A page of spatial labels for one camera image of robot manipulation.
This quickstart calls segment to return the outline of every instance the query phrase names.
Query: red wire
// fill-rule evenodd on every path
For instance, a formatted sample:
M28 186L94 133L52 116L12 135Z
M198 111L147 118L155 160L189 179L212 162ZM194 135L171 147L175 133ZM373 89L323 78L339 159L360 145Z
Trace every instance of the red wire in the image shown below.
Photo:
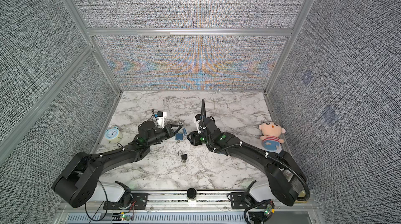
M134 201L133 203L132 203L132 205L131 205L131 207L129 208L129 210L128 210L128 214L129 214L129 212L131 211L131 208L132 208L132 217L133 217L133 206L134 206L134 204L136 203L136 201Z

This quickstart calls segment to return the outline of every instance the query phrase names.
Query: black cable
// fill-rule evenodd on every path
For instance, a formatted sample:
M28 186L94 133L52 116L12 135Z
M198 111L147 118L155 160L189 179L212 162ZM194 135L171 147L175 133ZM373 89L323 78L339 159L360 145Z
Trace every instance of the black cable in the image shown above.
M243 147L251 149L251 150L253 150L253 151L255 151L255 152L257 152L257 153L259 153L261 155L265 155L266 154L266 152L264 152L262 150L259 150L257 147L252 146L252 145L247 144L247 143L244 143L244 142L242 142L242 144L232 144L232 145L226 146L226 147L224 147L224 148L222 148L220 150L213 149L211 146L209 146L208 134L207 134L207 131L206 131L206 125L204 124L204 118L206 118L206 107L205 107L205 104L204 104L204 99L202 99L202 106L201 106L201 109L200 109L200 118L201 118L203 126L205 128L203 129L203 127L199 126L199 130L201 130L203 132L203 134L205 135L206 146L207 146L209 151L214 152L214 153L219 153L219 152L225 151L225 150L227 150L228 148L231 148L231 147L243 146ZM284 162L282 162L282 161L280 161L278 159L275 159L275 158L273 158L271 156L268 156L268 155L267 155L267 158L279 163L284 168L286 168L288 171L290 171L295 177L297 177L297 179L301 182L301 184L303 186L303 189L305 190L305 196L304 197L297 197L297 200L298 201L307 201L309 199L309 197L310 197L310 191L309 191L308 185L306 184L306 182L304 181L302 176L297 174L290 166L288 166Z
M150 119L153 118L153 117L157 121L157 116L154 115L154 109L152 109L152 116L148 119L148 121L150 121Z
M100 218L100 219L98 219L98 220L95 220L95 219L93 219L92 217L89 216L88 211L86 210L86 202L85 202L85 213L86 213L86 215L88 216L88 218L91 219L91 220L89 221L89 223L91 223L91 221L101 221L101 220L103 220L103 218L107 215L107 211L108 211L108 206L109 206L109 205L108 205L108 201L109 201L109 199L107 198L106 189L104 189L103 184L100 182L99 179L98 179L98 182L99 182L100 185L102 186L103 191L104 191L104 195L106 196L106 212L104 213L104 215L103 215L102 218Z
M95 212L95 214L93 216L95 216L98 213L98 211L99 211L99 209L100 209L100 207L102 206L103 203L104 203L104 201L102 201L102 203L98 207L98 210L96 210L96 212Z
M266 204L266 203L268 203L269 201L270 201L270 200L264 200L264 201L261 201L261 202L258 202L258 203L256 203L256 204L254 204L254 205L252 205L252 206L250 206L250 207L248 207L248 208L245 208L245 210L244 210L244 219L245 219L245 221L246 221L248 224L251 224L251 223L248 221L247 212L248 212L249 210L251 210L252 208L258 207L258 206L260 206L260 205L262 205L262 204Z
M224 148L222 148L220 150L213 150L213 152L214 153L219 153L219 152L225 151L228 148L237 147L237 146L246 147L246 148L251 149L252 151L255 151L255 152L257 152L257 153L259 153L261 155L265 155L266 154L265 151L261 151L258 148L254 147L254 146L252 146L250 144L244 143L244 142L242 142L242 144L232 144L232 145L226 146L226 147L224 147ZM309 199L309 197L310 197L310 191L309 191L308 185L306 184L306 182L304 181L302 176L300 176L298 173L296 173L290 166L288 166L284 162L282 162L282 161L280 161L278 159L275 159L275 158L273 158L271 156L268 156L268 155L267 155L267 158L279 163L284 168L286 168L288 171L290 171L295 177L297 177L297 179L301 182L301 184L303 186L303 189L305 190L305 196L304 197L297 197L297 200L298 201L307 201Z

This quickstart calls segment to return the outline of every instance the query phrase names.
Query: vent grille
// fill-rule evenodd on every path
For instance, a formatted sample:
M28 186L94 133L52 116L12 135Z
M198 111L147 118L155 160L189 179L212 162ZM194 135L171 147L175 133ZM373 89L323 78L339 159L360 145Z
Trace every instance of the vent grille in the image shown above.
M66 223L88 223L89 218L86 213L70 213ZM245 223L242 212L223 213L135 213L131 223ZM97 223L110 223L110 218L105 217L104 221ZM129 221L112 221L111 223L129 223Z

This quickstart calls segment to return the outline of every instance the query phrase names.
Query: aluminum frame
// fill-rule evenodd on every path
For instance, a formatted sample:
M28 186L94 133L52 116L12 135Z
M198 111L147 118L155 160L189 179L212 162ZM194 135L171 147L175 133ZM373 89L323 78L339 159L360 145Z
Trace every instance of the aluminum frame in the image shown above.
M13 128L13 130L0 142L0 165L8 158L11 152L21 142L35 122L42 116L47 107L58 96L63 87L70 81L86 58L94 51L92 46L87 46L74 61L64 70L61 76L36 102L24 118Z
M284 66L285 61L288 58L288 55L297 39L297 36L299 35L299 32L302 29L303 23L306 20L306 17L308 16L312 5L315 0L304 0L303 4L301 6L301 9L299 10L298 16L295 20L294 26L293 26L293 34L288 38L286 43L284 44L283 51L281 55L279 56L276 65L274 66L272 73L269 76L268 83L266 84L265 92L266 94L269 94L274 86L275 81L278 78L278 75L280 74L281 69Z
M108 214L103 220L99 220L98 223L121 223L122 221L111 221L110 216L112 213L118 213L113 211ZM306 216L309 218L309 223L323 223L319 222L318 219L313 218L313 214L321 213L321 212L313 212L308 211ZM101 213L96 213L92 217L95 219L100 219ZM139 212L136 213L127 213L127 216L133 216L133 223L221 223L221 224L233 224L233 223L245 223L243 212L241 211L215 211L215 212ZM67 218L64 218L65 222L57 220L53 220L53 224L63 224L63 223L77 223L77 224L87 224L90 222L86 213L67 213ZM297 216L293 216L292 221L296 223L298 220Z
M323 219L322 211L320 211L320 210L319 211L308 211L308 215L309 215L310 223L326 224Z
M95 59L100 66L100 69L103 71L104 75L106 76L110 86L113 88L115 94L121 93L121 88L118 84L117 79L115 78L110 66L107 64L106 59L104 58L103 54L101 54L100 49L98 48L97 44L92 40L90 35L86 30L86 23L83 20L81 13L78 10L74 0L62 0L65 7L67 8L68 12L70 13L75 25L77 26L78 30L81 32L83 39L86 41L88 45L93 45L95 48Z
M191 35L233 35L233 36L286 36L293 34L293 29L252 29L252 28L107 28L88 27L90 36L96 35L138 35L138 36L191 36Z
M274 111L273 104L270 101L269 96L266 94L263 94L263 96L265 97L266 106L268 107L272 121L280 125L280 121L277 118L276 112ZM288 142L284 134L281 134L280 137L284 140L284 143L281 144L283 146L283 150L288 152L291 156L293 156L291 150L289 149Z
M121 96L122 96L122 93L119 94L119 95L117 95L117 96L114 98L113 106L112 106L112 108L110 109L110 112L109 112L109 114L108 114L108 116L107 116L107 118L106 118L106 121L105 121L104 124L103 124L102 130L101 130L100 133L99 133L98 139L96 140L95 145L93 146L93 149L92 149L91 153L96 153L96 151L97 151L97 149L98 149L98 147L99 147L99 145L100 145L100 142L101 142L102 139L103 139L104 133L106 132L106 129L107 129L107 127L109 126L110 121L111 121L112 118L113 118L114 112L115 112L115 110L116 110L116 108L117 108L117 106L118 106L118 103L120 102Z
M216 212L216 211L243 211L243 209L232 209L227 195L231 192L243 192L244 190L197 190L197 202L194 204L187 201L186 190L148 190L148 203L145 210L138 212ZM99 207L99 201L86 204L88 212L95 212ZM320 211L313 191L308 201L296 201L293 206L287 206L279 201L274 202L276 211ZM84 207L72 208L67 202L62 201L57 210L62 213L85 212Z
M263 92L262 89L254 90L244 90L244 89L238 89L238 90L168 90L168 89L161 89L161 90L124 90L124 92Z

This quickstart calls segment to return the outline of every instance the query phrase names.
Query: black padlock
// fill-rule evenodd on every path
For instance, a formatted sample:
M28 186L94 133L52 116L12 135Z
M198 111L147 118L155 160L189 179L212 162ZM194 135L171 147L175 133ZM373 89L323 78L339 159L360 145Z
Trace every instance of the black padlock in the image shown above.
M185 162L187 161L187 158L188 158L187 154L181 155L181 161L182 161L182 162L185 163Z
M181 150L178 151L178 155L180 155L180 152L181 152L181 161L183 163L185 163L187 161L187 159L188 159L188 156L187 156L187 154L183 154L183 152Z

